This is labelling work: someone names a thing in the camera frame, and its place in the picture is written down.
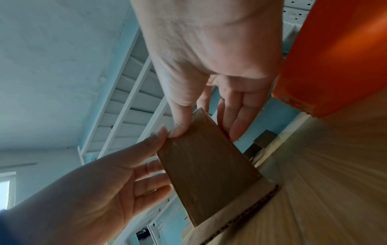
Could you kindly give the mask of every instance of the bright window pane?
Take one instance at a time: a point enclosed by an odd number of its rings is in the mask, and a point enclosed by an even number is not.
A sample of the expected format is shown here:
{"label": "bright window pane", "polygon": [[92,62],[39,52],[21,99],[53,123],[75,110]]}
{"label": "bright window pane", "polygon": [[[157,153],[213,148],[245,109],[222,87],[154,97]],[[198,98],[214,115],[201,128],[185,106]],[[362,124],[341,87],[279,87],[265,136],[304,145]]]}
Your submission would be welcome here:
{"label": "bright window pane", "polygon": [[8,208],[9,181],[0,182],[0,210]]}

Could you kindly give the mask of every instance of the pinky finger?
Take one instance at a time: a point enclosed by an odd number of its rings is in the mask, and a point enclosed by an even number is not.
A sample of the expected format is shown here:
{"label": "pinky finger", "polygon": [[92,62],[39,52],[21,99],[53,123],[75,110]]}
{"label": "pinky finger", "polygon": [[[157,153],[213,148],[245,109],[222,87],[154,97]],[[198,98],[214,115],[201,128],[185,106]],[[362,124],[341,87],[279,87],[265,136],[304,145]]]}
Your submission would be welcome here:
{"label": "pinky finger", "polygon": [[171,192],[171,186],[161,187],[151,193],[139,196],[135,199],[133,216],[137,216],[145,210],[150,209],[155,204],[161,202]]}

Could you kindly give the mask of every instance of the person's right hand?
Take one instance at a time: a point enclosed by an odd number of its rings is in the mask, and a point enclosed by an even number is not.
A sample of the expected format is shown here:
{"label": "person's right hand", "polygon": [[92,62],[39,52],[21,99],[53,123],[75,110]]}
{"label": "person's right hand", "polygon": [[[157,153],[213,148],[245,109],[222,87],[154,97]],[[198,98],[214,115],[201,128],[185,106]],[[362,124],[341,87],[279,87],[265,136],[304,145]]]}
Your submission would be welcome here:
{"label": "person's right hand", "polygon": [[182,135],[192,105],[221,100],[218,124],[235,141],[262,108],[282,64],[283,0],[131,0]]}

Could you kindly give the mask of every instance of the person's left hand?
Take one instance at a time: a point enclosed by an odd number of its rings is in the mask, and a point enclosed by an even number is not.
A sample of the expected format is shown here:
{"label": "person's left hand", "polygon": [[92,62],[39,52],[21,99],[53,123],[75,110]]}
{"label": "person's left hand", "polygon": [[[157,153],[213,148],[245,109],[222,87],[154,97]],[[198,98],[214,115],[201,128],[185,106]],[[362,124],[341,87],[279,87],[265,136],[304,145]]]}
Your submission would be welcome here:
{"label": "person's left hand", "polygon": [[156,160],[139,165],[164,144],[167,130],[65,175],[6,211],[3,218],[22,245],[103,245],[129,221],[171,191]]}

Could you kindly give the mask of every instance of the corrugated cardboard edge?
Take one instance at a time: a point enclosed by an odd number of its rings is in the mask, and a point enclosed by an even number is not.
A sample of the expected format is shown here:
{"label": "corrugated cardboard edge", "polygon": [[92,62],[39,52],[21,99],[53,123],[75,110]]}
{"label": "corrugated cardboard edge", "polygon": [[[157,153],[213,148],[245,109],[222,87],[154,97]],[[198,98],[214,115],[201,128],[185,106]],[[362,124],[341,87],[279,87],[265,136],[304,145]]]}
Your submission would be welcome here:
{"label": "corrugated cardboard edge", "polygon": [[211,218],[196,227],[185,245],[206,245],[231,224],[256,208],[262,207],[279,190],[279,186],[261,178]]}

